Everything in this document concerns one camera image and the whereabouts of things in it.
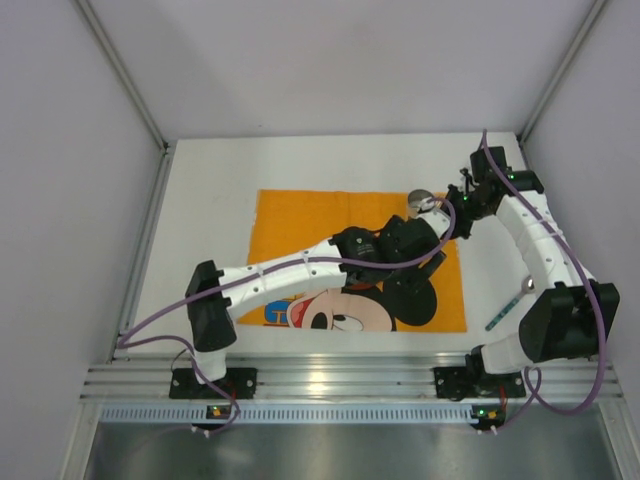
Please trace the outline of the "metal cup brown base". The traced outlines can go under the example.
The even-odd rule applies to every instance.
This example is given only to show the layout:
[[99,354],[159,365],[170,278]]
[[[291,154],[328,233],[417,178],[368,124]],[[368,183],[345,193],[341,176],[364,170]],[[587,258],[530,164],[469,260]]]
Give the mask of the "metal cup brown base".
[[409,218],[428,213],[436,206],[435,196],[428,190],[415,189],[407,196],[407,215]]

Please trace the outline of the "orange cartoon mouse towel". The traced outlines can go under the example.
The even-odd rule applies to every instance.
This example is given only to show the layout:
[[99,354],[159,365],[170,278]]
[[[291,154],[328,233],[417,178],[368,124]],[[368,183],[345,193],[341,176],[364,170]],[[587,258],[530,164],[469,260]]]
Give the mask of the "orange cartoon mouse towel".
[[[310,247],[350,226],[377,230],[394,215],[404,219],[400,193],[263,190],[256,206],[248,261],[264,262]],[[346,292],[316,290],[258,307],[241,317],[247,326],[319,329],[348,333],[464,333],[467,330],[458,249],[416,295],[400,288]]]

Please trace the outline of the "red round plate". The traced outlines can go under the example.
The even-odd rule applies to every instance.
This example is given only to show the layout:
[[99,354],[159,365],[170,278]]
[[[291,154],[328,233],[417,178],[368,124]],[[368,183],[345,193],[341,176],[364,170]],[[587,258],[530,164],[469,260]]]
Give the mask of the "red round plate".
[[343,287],[343,290],[346,292],[364,292],[368,290],[379,290],[381,291],[383,287],[382,282],[377,283],[356,283],[351,285],[346,285]]

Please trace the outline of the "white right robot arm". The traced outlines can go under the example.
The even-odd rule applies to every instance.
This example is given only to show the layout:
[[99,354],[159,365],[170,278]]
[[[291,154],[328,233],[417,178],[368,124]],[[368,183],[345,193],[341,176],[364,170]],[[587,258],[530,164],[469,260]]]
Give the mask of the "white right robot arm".
[[596,281],[570,252],[549,211],[544,187],[530,170],[516,171],[501,147],[481,147],[449,186],[453,236],[468,239],[475,222],[494,216],[506,229],[532,277],[536,300],[515,332],[476,347],[472,358],[492,375],[556,359],[586,358],[605,345],[620,302],[611,283]]

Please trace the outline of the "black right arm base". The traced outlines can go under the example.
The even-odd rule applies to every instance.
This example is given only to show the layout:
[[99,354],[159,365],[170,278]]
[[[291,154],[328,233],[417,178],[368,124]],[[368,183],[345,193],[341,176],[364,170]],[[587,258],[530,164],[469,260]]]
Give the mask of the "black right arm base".
[[526,391],[518,372],[489,374],[485,371],[480,348],[465,356],[463,366],[434,367],[436,396],[440,399],[524,398]]

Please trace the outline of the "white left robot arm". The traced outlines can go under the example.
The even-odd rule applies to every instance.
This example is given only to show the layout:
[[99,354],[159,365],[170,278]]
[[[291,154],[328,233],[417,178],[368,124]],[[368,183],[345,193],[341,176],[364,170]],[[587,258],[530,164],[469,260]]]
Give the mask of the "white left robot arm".
[[437,311],[430,281],[444,262],[456,217],[428,207],[394,215],[379,230],[348,227],[280,259],[220,270],[199,264],[188,285],[188,319],[199,383],[225,377],[238,319],[284,302],[287,327],[347,333],[419,327]]

